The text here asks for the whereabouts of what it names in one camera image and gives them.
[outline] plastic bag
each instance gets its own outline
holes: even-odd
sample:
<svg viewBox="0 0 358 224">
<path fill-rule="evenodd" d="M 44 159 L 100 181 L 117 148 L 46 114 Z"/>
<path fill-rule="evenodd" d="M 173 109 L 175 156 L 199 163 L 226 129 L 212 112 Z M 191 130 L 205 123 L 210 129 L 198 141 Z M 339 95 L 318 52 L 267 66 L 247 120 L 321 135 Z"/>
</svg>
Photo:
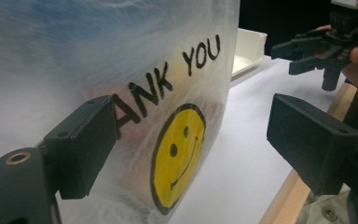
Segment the plastic bag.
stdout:
<svg viewBox="0 0 358 224">
<path fill-rule="evenodd" d="M 119 139 L 64 223 L 167 223 L 215 139 L 239 1 L 0 0 L 0 156 L 113 95 Z"/>
</svg>

